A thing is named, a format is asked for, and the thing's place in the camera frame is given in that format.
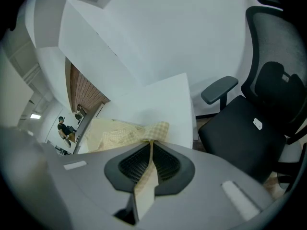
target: ceiling light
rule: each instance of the ceiling light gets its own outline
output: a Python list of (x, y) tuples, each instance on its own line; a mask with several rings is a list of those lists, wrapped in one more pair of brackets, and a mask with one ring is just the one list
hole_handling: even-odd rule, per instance
[(32, 114), (30, 118), (40, 119), (40, 115)]

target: chair armrest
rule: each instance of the chair armrest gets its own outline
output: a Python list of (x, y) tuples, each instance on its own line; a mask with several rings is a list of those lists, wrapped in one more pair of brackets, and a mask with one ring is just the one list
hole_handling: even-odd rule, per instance
[(221, 110), (226, 106), (227, 93), (239, 83), (238, 79), (226, 76), (208, 86), (202, 93), (202, 99), (209, 105), (221, 99)]

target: person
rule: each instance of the person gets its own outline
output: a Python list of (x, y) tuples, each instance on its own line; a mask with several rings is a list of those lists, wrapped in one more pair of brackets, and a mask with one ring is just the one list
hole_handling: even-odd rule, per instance
[(60, 132), (60, 134), (62, 136), (64, 136), (65, 138), (68, 138), (70, 141), (72, 141), (73, 143), (76, 143), (75, 142), (75, 134), (72, 133), (64, 123), (64, 118), (62, 116), (59, 117), (59, 124), (58, 124), (58, 130)]

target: black shirt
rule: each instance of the black shirt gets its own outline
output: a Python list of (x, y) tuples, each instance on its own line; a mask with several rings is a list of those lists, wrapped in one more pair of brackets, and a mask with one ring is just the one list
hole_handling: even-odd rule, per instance
[(71, 133), (65, 124), (58, 124), (58, 130), (60, 129), (64, 132), (65, 135), (69, 135)]

